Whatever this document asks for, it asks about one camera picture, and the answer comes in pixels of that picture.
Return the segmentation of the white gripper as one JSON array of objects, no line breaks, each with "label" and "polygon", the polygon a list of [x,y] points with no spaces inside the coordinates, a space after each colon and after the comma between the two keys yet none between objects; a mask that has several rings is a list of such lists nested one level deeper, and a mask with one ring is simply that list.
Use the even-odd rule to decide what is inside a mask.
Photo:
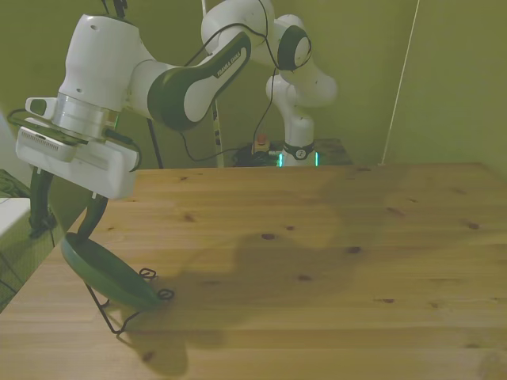
[{"label": "white gripper", "polygon": [[68,146],[49,141],[18,143],[18,157],[34,165],[30,183],[30,238],[56,226],[48,204],[53,175],[95,192],[78,228],[78,241],[90,237],[101,221],[109,199],[133,193],[138,154],[114,143],[89,142]]}]

